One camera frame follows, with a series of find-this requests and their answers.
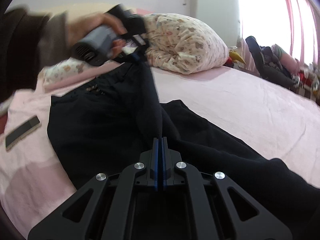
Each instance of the hand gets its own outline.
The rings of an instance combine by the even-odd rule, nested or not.
[[[71,48],[77,41],[84,38],[90,31],[100,25],[108,25],[113,31],[119,35],[127,33],[122,22],[115,16],[108,13],[94,13],[84,17],[80,17],[68,24],[68,45]],[[124,40],[116,40],[113,42],[113,58],[122,51],[125,45]]]

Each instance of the black mount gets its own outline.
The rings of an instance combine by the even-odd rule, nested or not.
[[[99,173],[28,240],[292,240],[290,230],[223,172],[199,172],[167,139],[122,173]]]

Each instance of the white pillow with bear print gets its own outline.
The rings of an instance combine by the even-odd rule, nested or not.
[[[223,40],[204,22],[180,14],[144,16],[150,48],[149,64],[190,74],[220,67],[229,57]]]
[[[52,67],[45,67],[39,73],[40,78],[44,78],[44,86],[57,83],[68,77],[72,77],[92,68],[89,64],[69,58]]]

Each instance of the black clothing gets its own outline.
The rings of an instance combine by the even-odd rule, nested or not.
[[[166,136],[169,148],[199,171],[226,173],[295,239],[320,203],[320,190],[280,159],[266,160],[180,100],[159,104],[148,67],[125,63],[62,98],[52,97],[48,136],[76,188],[97,173],[121,172],[151,149],[154,137]]]
[[[0,22],[0,102],[17,89],[35,89],[40,71],[38,43],[47,16],[16,9]]]

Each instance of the person's arm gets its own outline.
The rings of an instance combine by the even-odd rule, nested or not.
[[[66,13],[56,15],[44,26],[38,43],[40,69],[70,57],[66,18]]]
[[[30,16],[23,8],[5,13],[0,21],[0,102],[15,90],[35,89],[44,66],[67,59],[70,48],[101,24],[120,35],[126,33],[121,21],[110,14],[91,14],[67,23],[65,13],[51,20]],[[114,41],[113,45],[115,57],[124,41]]]

